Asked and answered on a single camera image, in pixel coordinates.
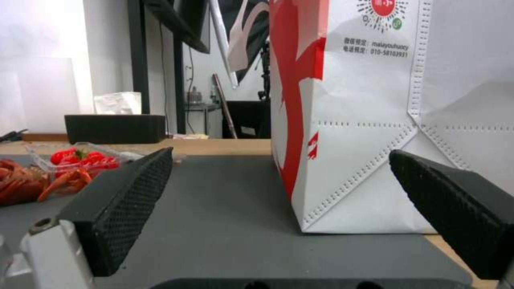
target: red graphic print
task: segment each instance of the red graphic print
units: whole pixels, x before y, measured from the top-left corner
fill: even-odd
[[[289,198],[292,197],[295,188],[304,144],[302,97],[299,82],[305,78],[323,78],[326,40],[325,37],[313,40],[298,59],[296,58],[298,39],[302,33],[299,31],[299,21],[301,21],[299,8],[310,9],[311,17],[324,17],[325,19],[320,19],[320,27],[317,29],[326,32],[328,0],[270,1],[271,44],[282,82],[282,101],[286,108],[288,126],[284,167],[280,168],[280,173]]]
[[[309,152],[307,156],[309,159],[315,159],[318,157],[318,138],[319,132],[316,132],[308,143],[309,147],[314,146],[314,148]]]

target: white paper bag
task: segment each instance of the white paper bag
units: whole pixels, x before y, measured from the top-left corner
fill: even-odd
[[[273,155],[306,232],[432,232],[403,149],[514,193],[514,2],[270,3]]]

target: cable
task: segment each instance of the cable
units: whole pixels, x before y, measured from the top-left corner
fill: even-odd
[[[162,81],[164,83],[164,117],[166,119],[166,136],[170,133],[170,127],[168,123],[168,92],[166,90],[166,69],[164,65],[164,41],[162,39],[162,23],[159,22],[159,32],[161,36],[161,63],[162,63]]]
[[[186,95],[186,99],[187,99],[187,102],[188,102],[188,109],[186,111],[186,122],[188,123],[189,129],[191,130],[191,132],[193,134],[195,134],[193,127],[189,123],[189,105],[191,104],[191,102],[189,101],[189,98],[190,98],[189,94],[191,93],[191,86],[193,86],[193,80],[194,80],[193,55],[191,54],[191,47],[190,46],[189,46],[189,59],[191,60],[191,82],[189,83],[188,94]]]

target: red cherry tomato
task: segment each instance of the red cherry tomato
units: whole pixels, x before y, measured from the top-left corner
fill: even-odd
[[[77,151],[77,148],[70,148],[68,150],[58,151],[58,152],[52,154],[52,156],[50,157],[50,162],[52,162],[52,164],[54,164],[54,165],[58,165],[61,163],[61,161],[64,157],[71,155],[71,154],[75,154],[76,151]]]
[[[97,157],[105,158],[105,156],[101,152],[97,152],[97,151],[92,151],[87,154],[87,158],[97,158]]]
[[[78,164],[80,162],[80,159],[78,156],[74,154],[70,154],[68,156],[65,156],[59,165],[71,165],[71,164]]]
[[[103,168],[105,168],[105,169],[115,169],[120,166],[120,164],[118,163],[118,160],[113,156],[104,158],[101,161],[101,163],[103,164]]]
[[[104,159],[103,156],[93,155],[93,156],[88,156],[87,158],[83,159],[80,163],[83,166],[94,166],[103,159]]]

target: plastic container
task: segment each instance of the plastic container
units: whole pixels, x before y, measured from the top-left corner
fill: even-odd
[[[131,157],[125,156],[113,149],[99,146],[97,144],[93,144],[90,142],[77,142],[74,145],[69,144],[30,144],[26,146],[26,150],[30,157],[32,158],[32,161],[40,167],[42,170],[49,172],[52,178],[56,177],[56,173],[66,173],[70,171],[74,171],[78,168],[84,168],[87,171],[100,171],[105,170],[105,165],[98,164],[98,165],[82,165],[80,163],[78,164],[72,164],[72,165],[54,165],[50,161],[50,156],[57,152],[62,150],[67,150],[69,148],[77,148],[78,150],[82,150],[85,153],[90,153],[92,151],[98,151],[104,154],[106,157],[114,157],[117,161],[117,163],[122,166],[124,163],[127,163],[129,161],[134,160]]]

